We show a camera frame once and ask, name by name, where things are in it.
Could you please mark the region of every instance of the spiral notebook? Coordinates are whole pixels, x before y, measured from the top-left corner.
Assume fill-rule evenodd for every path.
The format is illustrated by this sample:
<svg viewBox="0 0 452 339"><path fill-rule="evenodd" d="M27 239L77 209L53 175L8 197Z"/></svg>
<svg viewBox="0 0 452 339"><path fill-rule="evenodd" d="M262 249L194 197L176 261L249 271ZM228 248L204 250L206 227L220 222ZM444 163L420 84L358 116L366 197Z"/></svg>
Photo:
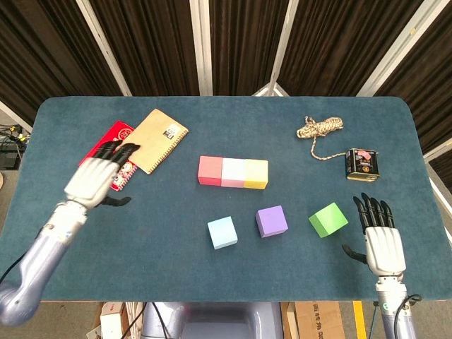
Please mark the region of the spiral notebook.
<svg viewBox="0 0 452 339"><path fill-rule="evenodd" d="M189 130L158 109L154 109L130 133L124 143L141 147L129 158L144 172L150 174L174 150Z"/></svg>
<svg viewBox="0 0 452 339"><path fill-rule="evenodd" d="M132 131L133 129L128 124L125 124L122 121L116 121L106 132L106 134L104 134L104 136L95 144L95 146L91 148L88 154L85 155L85 157L78 163L78 165L82 165L82 162L85 161L87 157L92 157L103 143L106 143L107 141L124 140L130 133L132 133ZM133 164L130 160L127 160L114 178L110 188L115 191L121 191L124 186L126 186L133 173L135 173L136 168L135 164Z"/></svg>

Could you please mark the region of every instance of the yellow strip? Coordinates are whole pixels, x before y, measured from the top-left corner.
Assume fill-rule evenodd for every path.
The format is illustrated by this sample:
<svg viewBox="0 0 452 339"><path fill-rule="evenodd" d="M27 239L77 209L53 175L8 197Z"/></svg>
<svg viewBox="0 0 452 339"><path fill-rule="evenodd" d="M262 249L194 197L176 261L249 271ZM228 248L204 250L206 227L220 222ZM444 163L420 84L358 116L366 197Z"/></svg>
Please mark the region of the yellow strip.
<svg viewBox="0 0 452 339"><path fill-rule="evenodd" d="M355 325L357 339L366 339L366 326L364 325L364 312L361 302L353 302L353 311L355 313Z"/></svg>

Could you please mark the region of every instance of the cardboard box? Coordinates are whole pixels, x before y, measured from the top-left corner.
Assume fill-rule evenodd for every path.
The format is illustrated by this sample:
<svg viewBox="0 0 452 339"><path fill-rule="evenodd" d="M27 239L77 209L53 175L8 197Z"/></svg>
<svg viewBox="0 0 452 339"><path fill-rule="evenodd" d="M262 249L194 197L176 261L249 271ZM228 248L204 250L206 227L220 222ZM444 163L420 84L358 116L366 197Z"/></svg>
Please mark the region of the cardboard box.
<svg viewBox="0 0 452 339"><path fill-rule="evenodd" d="M102 329L100 328L100 325L96 327L94 330L90 331L89 333L86 333L87 339L102 339Z"/></svg>
<svg viewBox="0 0 452 339"><path fill-rule="evenodd" d="M339 302L295 302L300 339L345 339Z"/></svg>
<svg viewBox="0 0 452 339"><path fill-rule="evenodd" d="M106 302L100 314L102 339L118 339L129 327L126 305L123 302Z"/></svg>
<svg viewBox="0 0 452 339"><path fill-rule="evenodd" d="M282 331L284 332L284 339L292 339L292 336L290 335L289 319L287 316L287 310L289 309L289 303L281 302L280 307L281 307Z"/></svg>

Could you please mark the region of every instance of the purple cube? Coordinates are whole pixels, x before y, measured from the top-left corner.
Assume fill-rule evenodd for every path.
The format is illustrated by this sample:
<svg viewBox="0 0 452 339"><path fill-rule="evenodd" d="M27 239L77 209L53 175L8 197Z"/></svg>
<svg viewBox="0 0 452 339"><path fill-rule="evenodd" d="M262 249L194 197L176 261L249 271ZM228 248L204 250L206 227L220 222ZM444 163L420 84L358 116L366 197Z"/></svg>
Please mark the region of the purple cube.
<svg viewBox="0 0 452 339"><path fill-rule="evenodd" d="M289 229L282 206L275 206L258 210L256 213L256 221L259 226L261 237L270 237L284 233Z"/></svg>

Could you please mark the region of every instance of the black cable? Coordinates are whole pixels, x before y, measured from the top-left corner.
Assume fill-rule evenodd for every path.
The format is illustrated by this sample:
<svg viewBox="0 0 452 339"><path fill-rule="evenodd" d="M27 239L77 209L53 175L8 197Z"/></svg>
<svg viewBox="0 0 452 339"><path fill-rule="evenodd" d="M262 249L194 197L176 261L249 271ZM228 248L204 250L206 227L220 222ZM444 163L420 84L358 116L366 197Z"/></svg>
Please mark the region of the black cable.
<svg viewBox="0 0 452 339"><path fill-rule="evenodd" d="M130 329L132 328L132 326L136 323L136 321L140 318L141 314L143 314L144 309L146 308L146 305L148 303L145 302L143 304L143 309L140 311L140 313L138 313L138 315L135 317L135 319L132 321L132 323L129 325L129 327L126 329L126 331L124 332L124 334L122 335L121 339L125 339L125 337L127 336L127 333L129 333Z"/></svg>
<svg viewBox="0 0 452 339"><path fill-rule="evenodd" d="M0 152L4 149L4 146L6 145L14 145L17 150L17 155L20 158L20 161L22 161L22 155L20 154L20 147L24 147L25 144L19 139L18 136L14 136L12 130L10 129L0 129L0 136L3 136L4 139L1 141L0 145Z"/></svg>
<svg viewBox="0 0 452 339"><path fill-rule="evenodd" d="M376 323L376 308L379 306L379 302L374 302L374 315L372 316L372 323L370 325L369 339L372 339L374 335L374 326Z"/></svg>
<svg viewBox="0 0 452 339"><path fill-rule="evenodd" d="M42 227L40 228L39 231L37 231L37 234L36 234L35 239L37 238L38 235L40 235L41 231L42 231ZM28 252L28 250L25 251L25 252L24 252L24 253L23 253L16 261L14 261L14 262L13 262L13 263L5 270L5 273L3 273L3 274L1 275L1 278L0 278L0 284L3 282L3 280L5 280L6 276L7 276L8 273L14 268L14 266L16 266L18 263L20 263L20 261L21 261L22 258L27 254L27 252Z"/></svg>
<svg viewBox="0 0 452 339"><path fill-rule="evenodd" d="M6 276L8 275L8 273L14 268L14 266L16 266L24 257L24 255L26 255L27 252L25 252L24 254L22 254L21 256L19 256L19 258L14 261L6 270L5 273L3 273L3 275L0 278L0 284L3 282L3 280L6 278Z"/></svg>
<svg viewBox="0 0 452 339"><path fill-rule="evenodd" d="M405 304L407 302L412 302L412 304L410 303L410 305L414 305L420 301L422 301L422 297L420 295L409 295L402 301L402 303L398 307L397 312L395 313L395 318L394 318L394 338L395 339L398 339L397 325L398 325L398 315L400 314L400 311L402 311L402 308L405 306Z"/></svg>
<svg viewBox="0 0 452 339"><path fill-rule="evenodd" d="M168 335L170 335L170 332L168 332L168 329L167 329L165 323L163 322L162 314L160 314L160 311L158 310L157 305L154 302L153 302L153 306L154 306L155 311L157 312L157 316L160 320L160 324L162 325L163 335L165 336L165 339L168 339Z"/></svg>

